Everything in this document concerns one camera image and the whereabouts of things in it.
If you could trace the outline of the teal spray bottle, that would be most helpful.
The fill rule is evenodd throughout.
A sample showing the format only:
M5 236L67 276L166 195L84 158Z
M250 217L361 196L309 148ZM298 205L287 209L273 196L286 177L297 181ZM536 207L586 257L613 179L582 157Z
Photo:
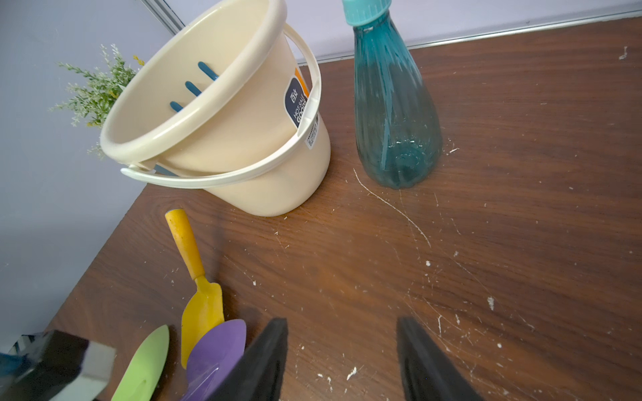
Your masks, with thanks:
M343 1L354 32L359 159L371 179L402 189L431 174L442 152L442 137L436 107L390 7L389 1Z

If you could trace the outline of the blue fork yellow handle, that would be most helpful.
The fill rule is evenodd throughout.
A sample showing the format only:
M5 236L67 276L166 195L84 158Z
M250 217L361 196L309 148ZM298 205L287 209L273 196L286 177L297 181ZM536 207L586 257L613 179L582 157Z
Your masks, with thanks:
M219 75L218 75L214 70L212 70L212 69L208 66L208 64L207 64L207 63L205 63L205 62L203 62L203 61L199 61L199 62L197 63L197 66L198 66L199 70L201 70L201 71L202 71L202 73L204 73L204 75L207 75L207 77L208 77L210 80L212 80L212 82L216 81L216 80L219 78ZM201 90L200 90L196 85L194 85L194 83L192 83L191 81L186 81L186 82L185 82L185 87L186 87L186 88L187 88L187 89L188 89L188 90L189 90L189 91L190 91L190 92L191 92L195 97L198 97L198 96L202 93L202 91L201 91ZM178 112L180 112L180 111L183 109L183 107L182 107L179 103L177 103L177 102L175 102L175 101L171 101L171 102L170 102L170 107L173 109L173 111L174 111L175 113L178 113Z

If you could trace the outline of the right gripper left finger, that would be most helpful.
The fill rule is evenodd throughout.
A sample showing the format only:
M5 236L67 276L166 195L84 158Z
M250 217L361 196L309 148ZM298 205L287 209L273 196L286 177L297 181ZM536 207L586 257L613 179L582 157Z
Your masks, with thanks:
M288 335L287 319L271 319L207 399L279 401L287 362Z

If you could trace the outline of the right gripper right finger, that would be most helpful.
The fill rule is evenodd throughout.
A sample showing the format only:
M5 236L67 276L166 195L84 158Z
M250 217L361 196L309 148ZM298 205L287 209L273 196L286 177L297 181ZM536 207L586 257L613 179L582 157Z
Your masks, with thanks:
M396 342L405 399L483 400L416 319L397 319Z

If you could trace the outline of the yellow plastic scoop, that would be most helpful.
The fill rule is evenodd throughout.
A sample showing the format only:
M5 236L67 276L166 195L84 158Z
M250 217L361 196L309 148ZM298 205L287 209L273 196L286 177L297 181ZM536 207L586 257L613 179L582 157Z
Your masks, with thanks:
M197 343L224 322L222 288L209 282L187 213L175 209L165 214L177 249L187 267L196 292L182 313L181 365L185 369Z

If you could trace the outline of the purple trowel pink handle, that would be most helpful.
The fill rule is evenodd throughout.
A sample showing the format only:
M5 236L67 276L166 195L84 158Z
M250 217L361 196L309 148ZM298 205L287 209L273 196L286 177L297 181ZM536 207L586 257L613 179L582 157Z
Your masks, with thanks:
M247 324L223 322L197 343L187 362L187 391L182 400L207 400L244 354Z

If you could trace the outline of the green trowel wooden handle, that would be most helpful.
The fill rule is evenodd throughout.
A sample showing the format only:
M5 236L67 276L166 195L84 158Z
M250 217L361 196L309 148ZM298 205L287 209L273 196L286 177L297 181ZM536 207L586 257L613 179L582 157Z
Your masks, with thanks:
M112 400L151 400L167 360L170 331L162 325L135 351Z

